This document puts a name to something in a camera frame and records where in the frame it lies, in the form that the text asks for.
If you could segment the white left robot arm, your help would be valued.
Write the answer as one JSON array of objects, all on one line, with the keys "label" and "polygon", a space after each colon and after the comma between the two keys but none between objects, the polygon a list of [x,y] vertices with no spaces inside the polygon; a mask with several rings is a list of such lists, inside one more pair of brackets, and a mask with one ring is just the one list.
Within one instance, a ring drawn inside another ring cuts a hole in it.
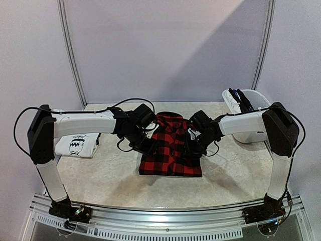
[{"label": "white left robot arm", "polygon": [[147,127],[156,120],[152,109],[142,103],[134,110],[123,111],[118,107],[89,111],[58,111],[48,105],[38,108],[28,129],[30,158],[36,165],[55,210],[70,218],[75,210],[66,199],[57,166],[54,162],[54,140],[64,136],[102,133],[129,141],[129,146],[144,155],[154,152],[155,141],[147,137]]}]

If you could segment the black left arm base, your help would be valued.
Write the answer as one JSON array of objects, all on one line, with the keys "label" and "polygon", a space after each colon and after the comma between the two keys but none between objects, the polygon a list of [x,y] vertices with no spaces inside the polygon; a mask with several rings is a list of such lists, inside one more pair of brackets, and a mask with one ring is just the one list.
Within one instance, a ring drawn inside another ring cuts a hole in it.
[{"label": "black left arm base", "polygon": [[93,209],[80,204],[80,206],[73,206],[69,197],[62,201],[52,201],[49,208],[49,214],[59,218],[68,219],[73,222],[89,223],[92,216]]}]

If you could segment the white and green t-shirt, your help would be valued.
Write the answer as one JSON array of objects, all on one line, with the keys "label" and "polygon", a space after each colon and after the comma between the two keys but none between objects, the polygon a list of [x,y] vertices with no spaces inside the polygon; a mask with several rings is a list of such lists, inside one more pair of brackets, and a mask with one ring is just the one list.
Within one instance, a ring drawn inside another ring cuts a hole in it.
[{"label": "white and green t-shirt", "polygon": [[101,133],[63,136],[55,145],[56,155],[92,158],[99,146]]}]

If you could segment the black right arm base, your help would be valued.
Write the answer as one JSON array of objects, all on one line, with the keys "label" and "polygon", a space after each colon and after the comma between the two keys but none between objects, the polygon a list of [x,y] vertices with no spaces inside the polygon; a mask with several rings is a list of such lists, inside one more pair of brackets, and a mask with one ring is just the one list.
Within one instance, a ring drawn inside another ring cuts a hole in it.
[{"label": "black right arm base", "polygon": [[[289,211],[286,212],[283,205],[283,198],[287,199],[289,205]],[[246,224],[260,222],[270,219],[281,217],[280,221],[276,222],[276,225],[280,225],[289,217],[292,211],[292,197],[289,192],[284,192],[281,198],[273,199],[268,194],[265,194],[263,204],[247,207],[242,210],[242,217]]]}]

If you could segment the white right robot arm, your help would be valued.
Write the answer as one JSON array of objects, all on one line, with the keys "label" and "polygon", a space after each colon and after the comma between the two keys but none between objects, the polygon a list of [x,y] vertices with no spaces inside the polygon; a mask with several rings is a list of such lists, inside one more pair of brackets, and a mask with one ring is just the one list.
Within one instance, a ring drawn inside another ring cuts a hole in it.
[{"label": "white right robot arm", "polygon": [[190,118],[195,130],[187,134],[183,154],[187,158],[200,157],[207,154],[210,144],[221,141],[224,136],[247,132],[264,133],[273,159],[266,195],[279,200],[288,185],[299,136],[299,126],[293,118],[280,102],[254,111],[226,113],[215,119],[200,110]]}]

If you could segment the red black plaid flannel shirt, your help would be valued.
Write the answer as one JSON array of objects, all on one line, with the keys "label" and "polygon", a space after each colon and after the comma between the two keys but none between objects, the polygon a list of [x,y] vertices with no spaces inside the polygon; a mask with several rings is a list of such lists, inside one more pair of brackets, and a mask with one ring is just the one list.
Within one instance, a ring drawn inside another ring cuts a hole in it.
[{"label": "red black plaid flannel shirt", "polygon": [[139,175],[202,177],[200,155],[188,156],[186,142],[192,123],[175,112],[156,114],[157,129],[152,135],[156,149],[153,154],[143,155],[138,168]]}]

